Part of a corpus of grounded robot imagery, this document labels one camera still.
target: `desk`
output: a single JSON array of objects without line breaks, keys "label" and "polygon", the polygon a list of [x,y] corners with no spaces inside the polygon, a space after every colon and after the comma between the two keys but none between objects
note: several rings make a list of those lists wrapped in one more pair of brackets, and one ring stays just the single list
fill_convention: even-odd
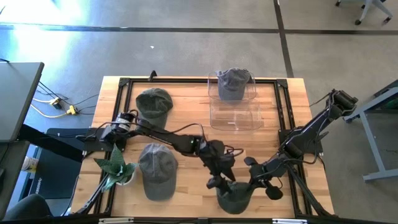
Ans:
[{"label": "desk", "polygon": [[[119,79],[120,77],[104,77],[92,124],[93,127],[98,127],[102,123],[112,120]],[[296,126],[303,126],[312,118],[304,81],[301,78],[290,78],[287,79],[287,83],[289,85],[295,124]],[[174,107],[167,118],[167,130],[172,131],[189,123],[201,123],[205,129],[207,139],[219,139],[227,145],[245,149],[243,155],[236,158],[233,167],[237,181],[247,182],[249,180],[248,166],[243,162],[246,156],[255,157],[259,162],[263,162],[268,160],[279,146],[278,130],[280,126],[273,85],[260,84],[256,87],[256,100],[260,102],[263,125],[260,129],[253,132],[220,131],[210,126],[210,103],[206,83],[135,83],[132,86],[129,108],[136,108],[136,96],[151,87],[166,89],[173,99]],[[126,96],[126,91],[122,92],[121,105],[124,104],[123,101],[126,98],[124,96]],[[180,134],[195,134],[198,132],[197,127],[191,127]],[[150,142],[155,141],[144,136],[129,139],[124,151],[125,161],[137,162],[142,149]],[[210,175],[208,169],[203,167],[201,161],[198,158],[181,156],[172,148],[170,149],[179,163],[177,186],[173,198],[166,202],[153,202],[147,199],[142,186],[142,175],[137,169],[134,179],[129,185],[124,187],[116,186],[112,209],[113,217],[294,217],[287,174],[281,178],[284,185],[282,188],[284,196],[280,200],[272,201],[265,195],[264,189],[256,189],[246,211],[239,215],[230,215],[218,206],[215,189],[209,190],[206,188]],[[96,165],[93,158],[103,157],[104,152],[95,152],[83,161],[72,202],[73,212],[83,206],[98,185],[101,169]],[[307,156],[305,159],[311,161],[313,158]],[[318,161],[312,166],[305,164],[304,170],[309,189],[324,208],[333,213],[328,184],[321,162]],[[280,185],[277,179],[273,179],[272,184]],[[102,198],[102,210],[108,198],[107,194],[105,192]],[[299,202],[302,205],[302,194],[301,192],[298,194]]]},{"label": "desk", "polygon": [[0,62],[0,169],[5,170],[4,183],[0,183],[0,219],[8,207],[29,143],[77,162],[83,158],[81,150],[24,124],[43,69],[42,62]]}]

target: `clear plastic container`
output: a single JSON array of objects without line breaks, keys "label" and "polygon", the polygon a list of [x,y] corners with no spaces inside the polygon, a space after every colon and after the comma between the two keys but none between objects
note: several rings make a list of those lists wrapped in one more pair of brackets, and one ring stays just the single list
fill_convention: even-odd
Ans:
[{"label": "clear plastic container", "polygon": [[210,125],[228,131],[249,131],[263,126],[256,100],[224,101],[210,98]]},{"label": "clear plastic container", "polygon": [[245,70],[248,77],[240,77],[232,82],[230,79],[219,78],[218,72],[208,74],[209,97],[223,101],[251,100],[256,97],[256,81],[253,73]]}]

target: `plant leaf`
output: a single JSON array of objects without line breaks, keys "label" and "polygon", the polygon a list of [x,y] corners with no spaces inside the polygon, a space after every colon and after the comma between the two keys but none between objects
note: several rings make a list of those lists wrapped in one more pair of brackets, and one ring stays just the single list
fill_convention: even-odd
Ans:
[{"label": "plant leaf", "polygon": [[126,183],[127,182],[127,177],[123,177],[123,179],[121,179],[119,182],[120,182],[120,184]]},{"label": "plant leaf", "polygon": [[118,149],[116,144],[113,144],[113,150],[111,154],[111,160],[113,164],[119,164],[125,166],[126,163],[124,162],[122,152]]},{"label": "plant leaf", "polygon": [[128,177],[130,176],[132,173],[134,173],[134,170],[136,169],[137,164],[135,163],[129,163],[124,167],[124,172],[123,172],[123,176]]},{"label": "plant leaf", "polygon": [[111,161],[107,160],[107,159],[95,159],[94,161],[99,165],[99,167],[103,167],[103,166],[109,166],[111,165]]},{"label": "plant leaf", "polygon": [[109,190],[117,181],[118,180],[116,178],[108,177],[108,179],[106,180],[106,184],[101,189],[101,191],[104,192],[105,190]]},{"label": "plant leaf", "polygon": [[107,159],[94,159],[94,161],[99,165],[101,169],[109,174],[117,174],[120,171],[120,165],[113,164]]}]

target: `black bracket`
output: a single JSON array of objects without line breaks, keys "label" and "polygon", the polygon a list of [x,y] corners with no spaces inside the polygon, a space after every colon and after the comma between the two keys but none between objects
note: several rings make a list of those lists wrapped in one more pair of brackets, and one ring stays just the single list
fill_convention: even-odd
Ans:
[{"label": "black bracket", "polygon": [[276,82],[283,86],[284,88],[287,88],[287,80],[286,79],[277,79]]},{"label": "black bracket", "polygon": [[124,85],[126,85],[127,83],[129,83],[130,78],[120,78],[119,80],[119,87],[123,87]]},{"label": "black bracket", "polygon": [[149,75],[148,82],[152,82],[152,80],[153,80],[154,77],[156,77],[156,76],[157,76],[156,71],[153,70],[153,71],[150,73],[150,75]]}]

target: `flower pot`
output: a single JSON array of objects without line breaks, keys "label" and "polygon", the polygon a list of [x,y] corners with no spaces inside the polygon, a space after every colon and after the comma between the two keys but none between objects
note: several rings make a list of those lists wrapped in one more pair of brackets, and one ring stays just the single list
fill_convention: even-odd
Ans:
[{"label": "flower pot", "polygon": [[117,182],[116,184],[120,185],[120,186],[124,186],[124,185],[130,184],[130,182],[132,181],[133,178],[134,178],[134,173],[131,174],[130,179],[126,183],[121,184],[121,183]]}]

